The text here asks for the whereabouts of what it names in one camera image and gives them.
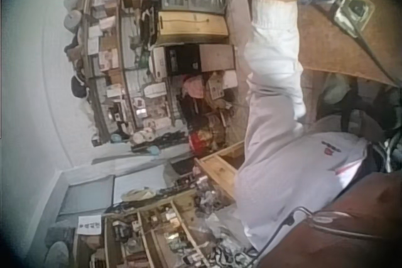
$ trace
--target person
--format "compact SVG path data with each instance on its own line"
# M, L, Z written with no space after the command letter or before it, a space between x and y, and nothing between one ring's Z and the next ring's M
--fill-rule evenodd
M306 109L296 0L253 0L252 14L253 34L244 50L252 70L249 122L235 198L245 233L261 250L296 207L320 210L350 185L369 141L357 131L342 132L339 115L323 118L307 133L299 122ZM367 120L371 129L378 126ZM284 226L265 253L304 218L297 213L296 223Z

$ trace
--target black cable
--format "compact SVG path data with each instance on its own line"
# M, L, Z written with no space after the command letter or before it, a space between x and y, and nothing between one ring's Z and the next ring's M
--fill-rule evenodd
M357 35L357 40L359 40L363 46L363 49L367 52L367 54L371 57L371 59L375 62L377 67L380 69L380 71L387 77L388 80L390 80L392 83L395 84L397 87L402 87L402 81L399 80L397 77L394 75L390 74L383 66L383 64L378 60L378 57L376 54L373 52L369 44L367 43L366 39L364 39L361 30L357 27L356 23L354 20L351 18L349 12L344 8L342 5L339 5L340 10L342 11L343 15L348 19L348 21L351 23L351 25L354 28L354 31Z

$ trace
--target white box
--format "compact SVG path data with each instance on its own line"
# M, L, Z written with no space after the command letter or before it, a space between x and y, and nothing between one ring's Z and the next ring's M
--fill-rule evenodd
M107 97L121 97L122 89L121 84L114 84L106 87Z

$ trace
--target wooden table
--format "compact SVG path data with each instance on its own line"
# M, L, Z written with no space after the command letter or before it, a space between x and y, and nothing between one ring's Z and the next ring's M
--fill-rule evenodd
M376 10L363 35L385 68L402 79L401 6L392 0L371 1ZM314 7L299 6L298 25L305 68L390 83L356 40Z

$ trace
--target white paper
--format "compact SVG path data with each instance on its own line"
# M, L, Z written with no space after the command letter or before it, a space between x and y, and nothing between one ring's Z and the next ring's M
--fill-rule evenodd
M117 54L117 48L112 49L112 68L119 67L119 55Z
M88 56L99 52L99 37L88 39Z
M99 20L99 27L102 31L112 28L115 25L116 25L116 16L111 16L111 17Z
M101 215L78 217L79 235L100 235L102 233Z
M102 35L103 35L103 32L101 31L101 27L99 26L99 24L91 26L88 30L89 38L100 37Z

